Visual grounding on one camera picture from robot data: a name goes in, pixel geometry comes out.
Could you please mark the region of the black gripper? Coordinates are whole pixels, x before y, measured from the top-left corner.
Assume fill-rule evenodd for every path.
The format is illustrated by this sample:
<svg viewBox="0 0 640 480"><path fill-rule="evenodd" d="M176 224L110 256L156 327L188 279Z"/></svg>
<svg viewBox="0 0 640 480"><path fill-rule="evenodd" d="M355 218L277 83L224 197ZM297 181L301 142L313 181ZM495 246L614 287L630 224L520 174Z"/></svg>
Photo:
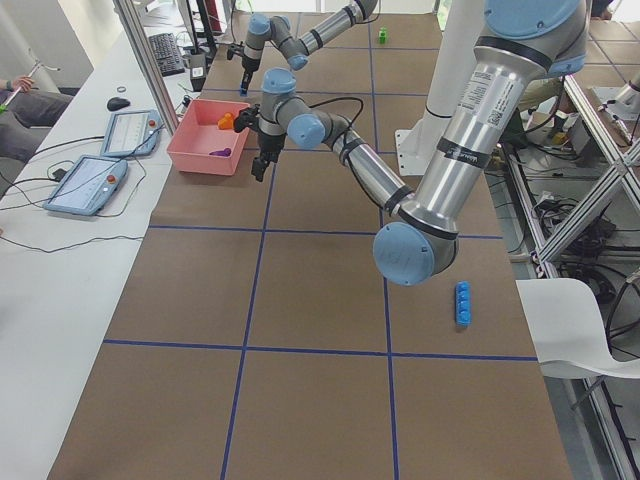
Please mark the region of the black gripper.
<svg viewBox="0 0 640 480"><path fill-rule="evenodd" d="M277 163L284 148L285 135L258 134L259 157L252 161L251 174L258 182L263 182L271 163Z"/></svg>
<svg viewBox="0 0 640 480"><path fill-rule="evenodd" d="M243 88L245 90L245 93L247 93L254 73L259 70L259 60L244 56L242 59L242 67L244 69L244 73L242 76L240 89Z"/></svg>

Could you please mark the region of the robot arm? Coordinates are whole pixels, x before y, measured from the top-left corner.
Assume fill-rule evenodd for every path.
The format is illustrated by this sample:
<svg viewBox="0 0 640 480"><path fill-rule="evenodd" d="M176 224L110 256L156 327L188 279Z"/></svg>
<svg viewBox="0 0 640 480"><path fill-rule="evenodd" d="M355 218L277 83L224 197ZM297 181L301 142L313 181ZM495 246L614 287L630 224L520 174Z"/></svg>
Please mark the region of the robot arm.
<svg viewBox="0 0 640 480"><path fill-rule="evenodd" d="M377 5L376 0L351 1L299 38L293 35L286 17L252 14L245 41L238 45L240 50L236 52L236 55L242 59L243 68L239 87L240 95L248 94L253 74L260 68L263 50L268 42L274 44L291 69L301 70L307 65L309 57L314 52L353 26L366 23Z"/></svg>
<svg viewBox="0 0 640 480"><path fill-rule="evenodd" d="M393 283L419 284L447 269L458 250L457 217L516 110L536 80L580 70L591 17L587 1L456 1L439 56L452 65L445 86L431 94L446 104L446 125L417 188L394 173L343 116L309 106L296 91L295 72L309 56L375 10L353 1L301 37L281 16L250 18L243 67L254 71L272 43L286 68L266 71L261 102L248 111L259 155L252 174L262 179L286 141L311 150L327 146L369 198L390 216L373 243L380 273Z"/></svg>

